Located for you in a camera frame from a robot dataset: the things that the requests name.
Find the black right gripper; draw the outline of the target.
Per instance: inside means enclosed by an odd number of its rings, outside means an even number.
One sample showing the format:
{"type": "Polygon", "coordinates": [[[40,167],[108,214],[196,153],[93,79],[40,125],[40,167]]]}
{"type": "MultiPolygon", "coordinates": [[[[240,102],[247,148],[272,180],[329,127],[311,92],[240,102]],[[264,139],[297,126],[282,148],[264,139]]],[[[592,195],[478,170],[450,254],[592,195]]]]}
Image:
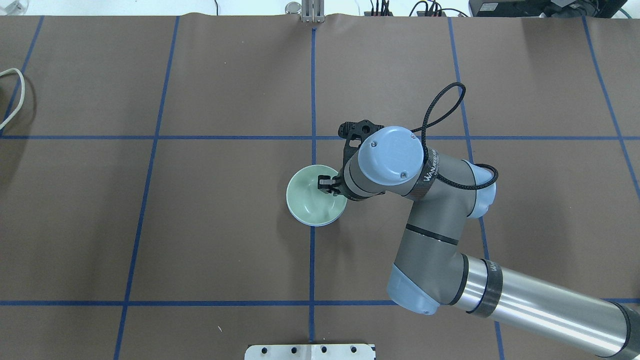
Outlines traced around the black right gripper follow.
{"type": "Polygon", "coordinates": [[[318,190],[322,193],[343,196],[346,199],[369,199],[385,192],[373,193],[359,187],[351,174],[350,161],[357,159],[357,154],[366,139],[384,129],[369,120],[345,121],[338,128],[338,136],[345,139],[343,146],[342,168],[337,175],[318,175],[318,190]]]}

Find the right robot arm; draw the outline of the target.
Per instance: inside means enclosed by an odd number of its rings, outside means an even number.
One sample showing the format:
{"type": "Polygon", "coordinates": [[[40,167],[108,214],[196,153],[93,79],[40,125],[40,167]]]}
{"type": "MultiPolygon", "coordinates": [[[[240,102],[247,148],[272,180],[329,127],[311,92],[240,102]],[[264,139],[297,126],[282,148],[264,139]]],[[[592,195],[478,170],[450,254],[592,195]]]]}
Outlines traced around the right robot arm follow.
{"type": "MultiPolygon", "coordinates": [[[[639,310],[639,198],[617,140],[481,139],[471,150],[500,178],[487,215],[464,227],[463,253],[639,310]]],[[[317,341],[370,342],[380,360],[595,358],[453,306],[425,316],[392,304],[386,287],[409,209],[378,196],[315,231],[317,341]]]]}

